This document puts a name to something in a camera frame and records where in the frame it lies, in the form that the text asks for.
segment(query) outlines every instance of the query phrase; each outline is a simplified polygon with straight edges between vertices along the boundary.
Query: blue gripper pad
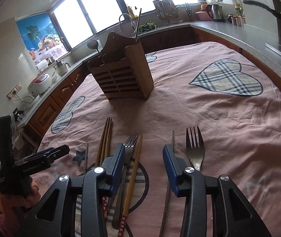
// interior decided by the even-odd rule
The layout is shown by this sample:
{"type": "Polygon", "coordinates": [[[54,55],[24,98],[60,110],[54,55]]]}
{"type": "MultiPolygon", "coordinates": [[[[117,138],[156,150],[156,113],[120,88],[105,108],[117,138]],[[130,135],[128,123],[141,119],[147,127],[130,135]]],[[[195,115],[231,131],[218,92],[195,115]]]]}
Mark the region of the blue gripper pad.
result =
{"type": "Polygon", "coordinates": [[[106,158],[102,163],[102,167],[104,167],[106,170],[106,175],[107,175],[106,183],[110,184],[110,188],[109,188],[110,197],[116,193],[119,187],[119,180],[122,174],[124,158],[125,158],[125,146],[122,144],[118,144],[114,152],[114,155],[106,158]]]}
{"type": "Polygon", "coordinates": [[[183,183],[183,170],[186,167],[185,161],[175,156],[169,144],[164,146],[163,159],[171,190],[176,197],[184,197],[184,190],[180,189],[179,185],[183,183]]]}

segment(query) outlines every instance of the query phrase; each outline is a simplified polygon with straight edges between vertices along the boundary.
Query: hand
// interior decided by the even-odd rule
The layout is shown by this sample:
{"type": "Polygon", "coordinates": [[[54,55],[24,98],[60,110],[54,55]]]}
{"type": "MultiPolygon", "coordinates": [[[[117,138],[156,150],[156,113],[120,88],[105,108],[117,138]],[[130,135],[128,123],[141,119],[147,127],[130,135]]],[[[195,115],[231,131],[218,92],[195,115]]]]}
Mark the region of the hand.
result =
{"type": "Polygon", "coordinates": [[[32,193],[24,199],[20,195],[5,194],[1,196],[1,203],[4,214],[4,225],[12,233],[15,234],[20,222],[18,216],[13,208],[25,207],[26,209],[34,206],[40,200],[39,187],[35,181],[31,183],[32,193]]]}

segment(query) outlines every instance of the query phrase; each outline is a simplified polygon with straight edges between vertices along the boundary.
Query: silver bolt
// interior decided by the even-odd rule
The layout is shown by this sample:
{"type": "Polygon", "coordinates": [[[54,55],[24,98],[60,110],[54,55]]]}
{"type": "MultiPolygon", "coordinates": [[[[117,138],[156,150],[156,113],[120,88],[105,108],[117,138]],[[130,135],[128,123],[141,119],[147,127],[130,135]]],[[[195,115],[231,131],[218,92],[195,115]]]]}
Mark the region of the silver bolt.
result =
{"type": "Polygon", "coordinates": [[[59,177],[59,181],[64,182],[64,181],[67,181],[68,178],[69,178],[68,175],[61,175],[61,176],[59,177]]]}
{"type": "Polygon", "coordinates": [[[193,167],[186,167],[185,168],[185,172],[187,172],[187,173],[193,173],[194,172],[194,168],[193,167]]]}
{"type": "Polygon", "coordinates": [[[228,175],[221,175],[220,179],[223,180],[223,181],[228,181],[229,177],[228,177],[228,175]]]}
{"type": "Polygon", "coordinates": [[[96,167],[95,169],[94,169],[94,172],[95,173],[97,173],[97,174],[100,174],[100,173],[102,173],[104,171],[104,169],[102,168],[102,167],[96,167]]]}

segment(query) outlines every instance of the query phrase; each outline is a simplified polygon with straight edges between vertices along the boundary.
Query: cabinet handle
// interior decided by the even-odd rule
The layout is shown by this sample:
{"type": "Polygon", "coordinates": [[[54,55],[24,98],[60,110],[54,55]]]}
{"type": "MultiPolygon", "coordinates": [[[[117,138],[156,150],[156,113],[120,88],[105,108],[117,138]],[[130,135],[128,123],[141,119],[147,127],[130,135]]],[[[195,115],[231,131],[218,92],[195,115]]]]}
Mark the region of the cabinet handle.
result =
{"type": "Polygon", "coordinates": [[[48,119],[49,115],[50,115],[50,111],[48,112],[47,116],[44,118],[44,122],[46,122],[46,120],[48,119]]]}

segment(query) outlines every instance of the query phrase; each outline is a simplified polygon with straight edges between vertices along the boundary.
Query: poster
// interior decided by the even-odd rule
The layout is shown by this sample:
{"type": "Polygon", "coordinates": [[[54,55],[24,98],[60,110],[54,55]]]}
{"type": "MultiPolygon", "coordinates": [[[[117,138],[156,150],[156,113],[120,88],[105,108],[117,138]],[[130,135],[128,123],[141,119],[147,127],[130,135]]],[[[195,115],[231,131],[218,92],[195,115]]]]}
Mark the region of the poster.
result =
{"type": "Polygon", "coordinates": [[[17,25],[35,64],[50,57],[56,60],[68,52],[48,13],[19,20],[17,25]]]}

